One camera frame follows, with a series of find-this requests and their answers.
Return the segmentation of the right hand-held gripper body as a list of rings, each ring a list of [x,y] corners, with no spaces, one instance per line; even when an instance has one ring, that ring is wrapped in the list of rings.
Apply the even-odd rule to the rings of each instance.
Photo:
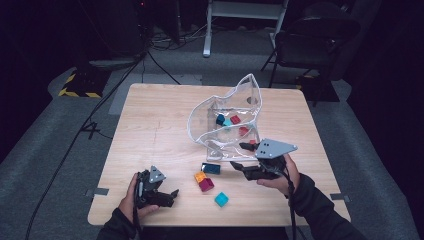
[[[250,174],[250,180],[271,180],[283,176],[286,168],[284,155],[298,149],[296,145],[267,138],[256,144],[254,153],[259,165],[245,167]]]

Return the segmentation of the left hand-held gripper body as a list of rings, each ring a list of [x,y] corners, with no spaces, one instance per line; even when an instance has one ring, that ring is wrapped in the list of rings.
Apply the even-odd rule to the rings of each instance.
[[[149,170],[137,173],[136,207],[138,209],[147,205],[164,205],[163,193],[158,189],[165,179],[166,176],[155,165],[152,165]]]

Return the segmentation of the long dark teal block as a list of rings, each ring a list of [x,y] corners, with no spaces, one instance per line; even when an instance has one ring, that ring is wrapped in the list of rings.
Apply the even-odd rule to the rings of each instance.
[[[221,166],[217,164],[203,163],[201,166],[201,170],[205,173],[219,175],[221,172]]]

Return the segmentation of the clear plastic bag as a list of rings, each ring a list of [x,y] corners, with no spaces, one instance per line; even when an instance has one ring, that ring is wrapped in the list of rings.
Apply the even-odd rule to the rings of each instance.
[[[257,118],[262,108],[261,90],[253,74],[248,74],[224,96],[212,95],[198,104],[191,112],[187,129],[190,139],[207,149],[208,161],[249,161],[254,152],[242,149],[239,143],[260,141]],[[220,126],[216,117],[226,119],[237,115],[241,122]],[[248,133],[239,135],[239,128],[247,127]]]

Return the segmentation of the maroon block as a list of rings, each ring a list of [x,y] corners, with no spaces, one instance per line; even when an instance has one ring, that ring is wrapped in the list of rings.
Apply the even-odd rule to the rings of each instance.
[[[199,187],[202,192],[206,192],[214,187],[214,183],[210,178],[205,178],[199,183]]]

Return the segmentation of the bright cyan block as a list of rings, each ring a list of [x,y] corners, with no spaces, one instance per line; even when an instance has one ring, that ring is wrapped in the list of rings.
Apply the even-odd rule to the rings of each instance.
[[[214,201],[219,207],[223,207],[228,203],[229,197],[224,192],[220,192],[215,197]]]

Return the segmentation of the person's left hand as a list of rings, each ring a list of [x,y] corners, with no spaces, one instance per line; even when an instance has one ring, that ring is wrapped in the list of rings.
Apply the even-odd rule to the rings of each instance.
[[[134,190],[137,182],[137,174],[134,174],[130,184],[127,189],[126,196],[121,200],[118,208],[120,211],[125,215],[125,217],[131,222],[134,222],[134,214],[133,214],[133,208],[134,208]],[[137,217],[139,220],[142,220],[149,214],[157,211],[159,207],[157,205],[148,205],[145,206],[142,209],[137,210]]]

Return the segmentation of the person's right hand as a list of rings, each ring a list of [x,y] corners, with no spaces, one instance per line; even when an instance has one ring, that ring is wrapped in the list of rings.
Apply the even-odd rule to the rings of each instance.
[[[290,180],[287,180],[285,176],[282,176],[273,180],[259,179],[256,183],[267,188],[277,189],[283,195],[290,196],[290,194],[294,193],[296,188],[299,186],[300,173],[289,154],[285,154],[284,158],[286,160],[286,169],[284,172]]]

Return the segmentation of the grey tape strip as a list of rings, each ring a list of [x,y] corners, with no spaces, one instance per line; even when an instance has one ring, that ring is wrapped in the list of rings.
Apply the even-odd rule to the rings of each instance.
[[[94,197],[95,195],[107,196],[109,189],[107,188],[95,188],[95,189],[87,189],[85,192],[85,196]]]
[[[351,198],[348,195],[344,195],[342,193],[332,193],[330,194],[330,198],[332,200],[343,200],[346,203],[351,202]]]

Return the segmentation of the black yellow striped base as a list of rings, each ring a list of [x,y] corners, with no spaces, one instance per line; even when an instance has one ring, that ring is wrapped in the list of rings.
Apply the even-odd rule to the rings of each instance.
[[[110,75],[110,71],[96,69],[89,72],[74,70],[59,91],[59,96],[101,98]]]
[[[308,101],[338,102],[339,97],[332,83],[323,84],[320,76],[297,76],[296,87],[301,90]]]

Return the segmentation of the black chair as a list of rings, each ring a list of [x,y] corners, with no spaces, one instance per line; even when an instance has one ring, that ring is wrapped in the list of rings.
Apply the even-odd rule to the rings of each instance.
[[[278,66],[316,70],[323,84],[331,83],[330,73],[342,48],[360,32],[361,26],[347,12],[331,2],[317,2],[275,36],[275,47],[261,70],[273,65],[271,88]]]

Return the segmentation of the white metal stand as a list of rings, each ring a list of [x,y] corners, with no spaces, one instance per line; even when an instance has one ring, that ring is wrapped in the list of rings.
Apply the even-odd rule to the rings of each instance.
[[[211,55],[212,42],[212,18],[233,17],[260,20],[275,20],[275,30],[269,34],[272,46],[275,46],[275,35],[280,32],[285,17],[289,0],[282,3],[247,3],[247,2],[225,2],[222,0],[208,0],[206,17],[206,35],[203,47],[203,56]]]

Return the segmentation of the black equipment stand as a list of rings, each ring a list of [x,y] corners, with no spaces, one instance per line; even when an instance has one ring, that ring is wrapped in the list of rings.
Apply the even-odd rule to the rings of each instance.
[[[136,0],[77,0],[110,60],[145,58],[146,34]]]

